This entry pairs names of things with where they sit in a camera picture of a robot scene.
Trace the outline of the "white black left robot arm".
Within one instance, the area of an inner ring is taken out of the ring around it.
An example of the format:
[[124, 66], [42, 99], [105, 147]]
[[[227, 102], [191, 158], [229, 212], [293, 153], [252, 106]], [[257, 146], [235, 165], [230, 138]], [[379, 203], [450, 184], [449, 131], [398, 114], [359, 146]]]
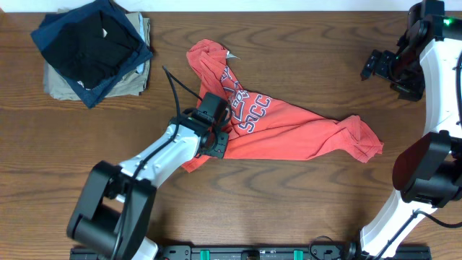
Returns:
[[158, 188], [197, 155], [223, 158], [226, 121], [208, 125], [193, 116], [173, 118], [144, 151], [118, 165], [106, 161], [90, 171], [66, 234], [105, 259], [153, 259], [147, 237]]

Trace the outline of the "red printed t-shirt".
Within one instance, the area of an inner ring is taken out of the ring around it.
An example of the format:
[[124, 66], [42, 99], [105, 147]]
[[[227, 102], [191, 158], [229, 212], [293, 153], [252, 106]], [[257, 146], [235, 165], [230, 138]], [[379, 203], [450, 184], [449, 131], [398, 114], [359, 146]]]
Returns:
[[337, 121], [283, 100], [245, 90], [227, 65], [230, 52], [203, 39], [187, 52], [192, 70], [201, 80], [200, 96], [210, 92], [231, 108], [224, 126], [229, 135], [229, 160], [311, 160], [343, 150], [361, 163], [383, 151], [383, 143], [359, 116]]

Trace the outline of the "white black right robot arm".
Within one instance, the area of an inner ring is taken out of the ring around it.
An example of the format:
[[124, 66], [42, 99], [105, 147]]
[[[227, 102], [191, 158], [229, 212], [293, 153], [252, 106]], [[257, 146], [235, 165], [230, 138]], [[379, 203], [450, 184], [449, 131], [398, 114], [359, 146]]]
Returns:
[[404, 100], [426, 101], [422, 138], [393, 166], [393, 191], [343, 259], [430, 259], [426, 246], [402, 246], [423, 220], [456, 229], [432, 216], [461, 200], [461, 20], [445, 15], [443, 1], [421, 1], [408, 12], [398, 50], [374, 50], [360, 74], [391, 83]]

